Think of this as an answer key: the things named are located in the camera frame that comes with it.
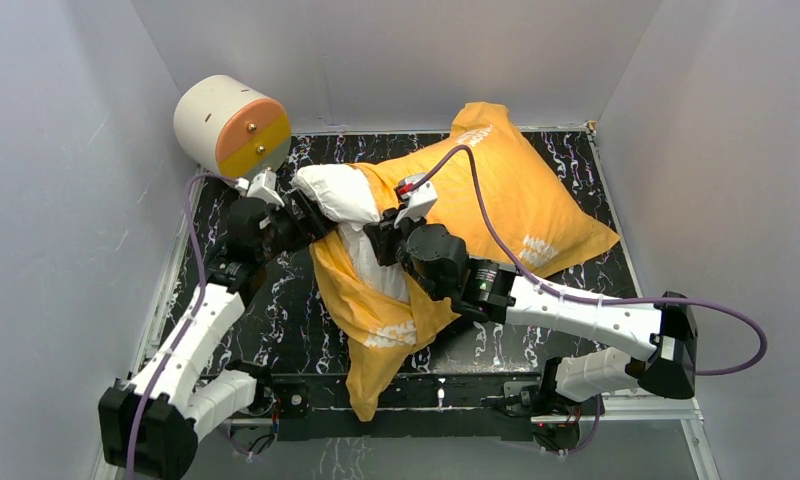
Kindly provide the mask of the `white pillow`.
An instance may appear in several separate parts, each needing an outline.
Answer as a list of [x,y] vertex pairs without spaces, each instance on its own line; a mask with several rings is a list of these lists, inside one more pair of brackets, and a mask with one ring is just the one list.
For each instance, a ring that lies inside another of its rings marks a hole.
[[404,304],[410,302],[406,278],[398,266],[378,264],[364,227],[380,219],[363,172],[344,164],[309,165],[297,170],[294,187],[338,224],[338,232],[355,277],[367,287]]

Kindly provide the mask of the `blue and yellow pillowcase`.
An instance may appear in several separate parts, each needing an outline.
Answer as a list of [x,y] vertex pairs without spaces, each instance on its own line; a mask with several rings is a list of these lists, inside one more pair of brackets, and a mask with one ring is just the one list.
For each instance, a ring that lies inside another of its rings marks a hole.
[[[500,104],[467,104],[448,138],[414,153],[344,165],[364,173],[380,218],[397,206],[401,180],[430,173],[438,200],[428,222],[462,238],[474,256],[505,262],[516,255],[539,277],[604,254],[619,240],[580,208]],[[367,287],[354,275],[338,224],[312,244],[310,255],[326,308],[348,338],[352,409],[360,421],[370,421],[406,358],[430,344],[455,314],[447,302],[429,299],[399,266],[408,304]]]

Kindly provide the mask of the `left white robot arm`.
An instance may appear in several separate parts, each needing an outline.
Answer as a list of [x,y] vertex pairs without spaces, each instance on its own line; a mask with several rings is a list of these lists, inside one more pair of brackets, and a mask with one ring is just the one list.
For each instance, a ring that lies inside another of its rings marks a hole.
[[200,263],[201,276],[176,327],[127,383],[108,388],[98,404],[105,461],[128,474],[180,479],[198,445],[239,411],[271,412],[276,403],[266,367],[233,360],[198,384],[222,337],[260,289],[264,269],[335,227],[319,203],[293,190],[279,202],[247,196],[232,203],[226,234]]

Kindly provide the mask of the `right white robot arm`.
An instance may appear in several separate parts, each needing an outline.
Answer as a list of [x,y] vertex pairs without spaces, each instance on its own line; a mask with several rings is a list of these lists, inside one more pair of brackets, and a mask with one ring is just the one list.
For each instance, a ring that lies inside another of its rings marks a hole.
[[485,323],[533,326],[597,341],[604,350],[554,357],[535,389],[520,392],[538,413],[566,413],[602,393],[641,388],[663,398],[695,395],[697,325],[681,296],[624,305],[521,273],[516,266],[471,255],[442,224],[401,218],[389,209],[364,232],[381,266],[397,265],[433,301]]

